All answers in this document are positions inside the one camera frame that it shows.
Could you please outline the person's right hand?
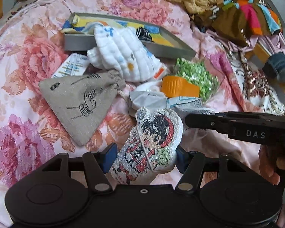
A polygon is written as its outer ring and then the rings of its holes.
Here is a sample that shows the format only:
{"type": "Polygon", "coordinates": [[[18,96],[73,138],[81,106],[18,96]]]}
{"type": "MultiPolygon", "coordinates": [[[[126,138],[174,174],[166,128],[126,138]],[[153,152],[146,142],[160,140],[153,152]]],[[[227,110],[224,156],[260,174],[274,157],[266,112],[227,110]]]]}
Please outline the person's right hand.
{"type": "Polygon", "coordinates": [[[258,152],[260,174],[273,185],[278,185],[281,177],[277,170],[285,170],[285,150],[261,145],[258,152]]]}

